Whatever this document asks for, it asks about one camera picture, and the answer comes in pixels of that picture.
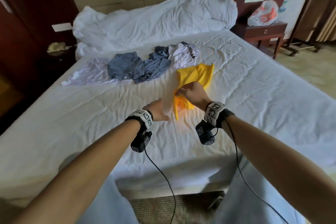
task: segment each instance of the plastic bag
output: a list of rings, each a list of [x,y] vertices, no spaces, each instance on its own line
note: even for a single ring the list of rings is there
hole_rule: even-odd
[[[247,19],[249,26],[267,26],[278,17],[279,6],[274,0],[263,1],[262,5]]]

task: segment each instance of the forearm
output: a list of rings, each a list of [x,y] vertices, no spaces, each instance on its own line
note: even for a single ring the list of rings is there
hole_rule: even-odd
[[[139,129],[137,120],[128,120],[98,139],[58,174],[14,223],[74,223]]]
[[[227,121],[244,156],[277,191],[312,223],[336,223],[333,180],[297,151],[254,126],[230,116]],[[232,138],[225,121],[225,132]]]

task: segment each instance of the hand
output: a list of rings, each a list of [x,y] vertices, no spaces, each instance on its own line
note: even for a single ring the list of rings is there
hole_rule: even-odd
[[[190,103],[203,111],[206,111],[208,104],[212,102],[199,82],[191,82],[183,85],[177,90],[175,95],[185,96]]]
[[[169,117],[167,115],[164,115],[162,111],[162,98],[146,105],[143,109],[148,110],[152,113],[153,121],[169,120]]]

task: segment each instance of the wrist strap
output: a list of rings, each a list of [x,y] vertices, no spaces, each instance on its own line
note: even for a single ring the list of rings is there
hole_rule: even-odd
[[[204,120],[216,128],[222,128],[222,121],[234,115],[225,104],[221,102],[211,102],[205,111]]]
[[[131,113],[126,120],[138,120],[141,125],[139,132],[143,133],[152,126],[153,115],[148,110],[140,109],[138,111]]]

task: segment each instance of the drawer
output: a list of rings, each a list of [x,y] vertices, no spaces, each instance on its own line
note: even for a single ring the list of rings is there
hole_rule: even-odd
[[[287,24],[246,29],[244,39],[283,34]]]

